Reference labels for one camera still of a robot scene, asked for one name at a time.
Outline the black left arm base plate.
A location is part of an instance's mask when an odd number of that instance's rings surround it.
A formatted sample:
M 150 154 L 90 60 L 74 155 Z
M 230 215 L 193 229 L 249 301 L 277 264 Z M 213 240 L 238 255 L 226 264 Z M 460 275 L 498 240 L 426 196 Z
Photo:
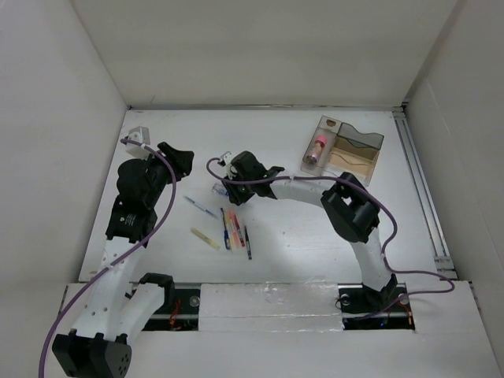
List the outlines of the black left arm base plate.
M 145 332 L 189 332 L 198 330 L 201 290 L 199 287 L 175 289 L 170 305 L 163 305 L 143 327 Z

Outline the pink capped pencil tube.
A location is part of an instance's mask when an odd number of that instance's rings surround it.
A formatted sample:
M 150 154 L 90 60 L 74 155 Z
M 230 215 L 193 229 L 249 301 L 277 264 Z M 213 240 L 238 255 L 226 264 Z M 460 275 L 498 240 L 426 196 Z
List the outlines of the pink capped pencil tube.
M 322 152 L 327 144 L 327 138 L 324 135 L 318 135 L 313 141 L 303 161 L 306 164 L 315 165 L 321 158 Z

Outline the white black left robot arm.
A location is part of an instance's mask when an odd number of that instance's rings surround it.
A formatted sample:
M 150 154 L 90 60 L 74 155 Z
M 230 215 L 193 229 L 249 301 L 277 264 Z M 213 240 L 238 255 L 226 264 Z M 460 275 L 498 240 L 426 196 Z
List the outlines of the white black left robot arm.
M 155 206 L 166 186 L 189 176 L 194 153 L 167 143 L 152 149 L 130 139 L 133 158 L 118 170 L 118 195 L 106 229 L 99 271 L 79 291 L 88 293 L 84 308 L 66 334 L 51 331 L 44 344 L 68 377 L 124 377 L 132 344 L 156 312 L 175 305 L 173 278 L 147 273 L 131 295 L 132 274 L 149 240 L 167 217 Z

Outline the red pen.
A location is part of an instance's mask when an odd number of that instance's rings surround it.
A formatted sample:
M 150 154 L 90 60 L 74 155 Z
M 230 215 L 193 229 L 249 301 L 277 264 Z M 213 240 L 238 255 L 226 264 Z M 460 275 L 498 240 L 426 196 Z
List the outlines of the red pen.
M 236 229 L 236 233 L 239 237 L 239 241 L 240 241 L 240 244 L 241 244 L 241 247 L 245 247 L 246 244 L 245 244 L 245 240 L 243 238 L 243 234 L 242 234 L 242 231 L 241 231 L 241 227 L 239 225 L 239 221 L 238 221 L 238 218 L 237 216 L 235 215 L 234 212 L 232 212 L 232 220 L 234 222 L 234 225 L 235 225 L 235 229 Z

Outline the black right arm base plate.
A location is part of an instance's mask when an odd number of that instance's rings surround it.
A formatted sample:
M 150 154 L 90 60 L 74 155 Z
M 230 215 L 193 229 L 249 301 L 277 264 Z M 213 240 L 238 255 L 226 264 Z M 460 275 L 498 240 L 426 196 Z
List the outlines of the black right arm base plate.
M 404 287 L 394 289 L 391 300 L 374 306 L 362 287 L 340 287 L 335 306 L 341 310 L 344 331 L 415 330 L 413 311 Z

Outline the orange yellow highlighter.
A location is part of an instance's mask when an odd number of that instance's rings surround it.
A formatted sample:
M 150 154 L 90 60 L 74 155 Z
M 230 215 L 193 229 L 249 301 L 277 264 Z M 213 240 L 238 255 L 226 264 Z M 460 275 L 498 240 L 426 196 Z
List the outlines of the orange yellow highlighter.
M 225 217 L 225 220 L 226 220 L 226 225 L 228 227 L 228 233 L 229 233 L 229 239 L 230 239 L 231 249 L 233 251 L 238 251 L 239 248 L 240 248 L 238 236 L 235 233 L 235 229 L 233 228 L 233 223 L 232 223 L 232 219 L 230 217 L 230 213 L 227 210 L 224 211 L 224 217 Z

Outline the black clear pen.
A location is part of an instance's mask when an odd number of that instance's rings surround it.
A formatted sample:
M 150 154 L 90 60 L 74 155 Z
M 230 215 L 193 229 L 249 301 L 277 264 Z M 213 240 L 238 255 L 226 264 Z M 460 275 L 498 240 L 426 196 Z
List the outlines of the black clear pen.
M 244 227 L 244 236 L 245 236 L 247 257 L 248 257 L 248 260 L 251 261 L 252 260 L 252 252 L 251 252 L 250 237 L 249 237 L 247 226 Z

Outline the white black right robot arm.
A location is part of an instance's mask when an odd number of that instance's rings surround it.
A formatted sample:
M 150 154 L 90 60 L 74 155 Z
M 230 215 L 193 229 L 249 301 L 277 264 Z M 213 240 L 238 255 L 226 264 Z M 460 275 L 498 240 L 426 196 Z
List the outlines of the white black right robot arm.
M 331 176 L 289 176 L 284 168 L 267 169 L 249 151 L 224 154 L 218 165 L 226 170 L 222 184 L 230 202 L 240 206 L 254 196 L 293 200 L 322 208 L 335 231 L 347 241 L 361 270 L 362 312 L 388 306 L 397 277 L 387 268 L 379 236 L 379 206 L 351 173 Z

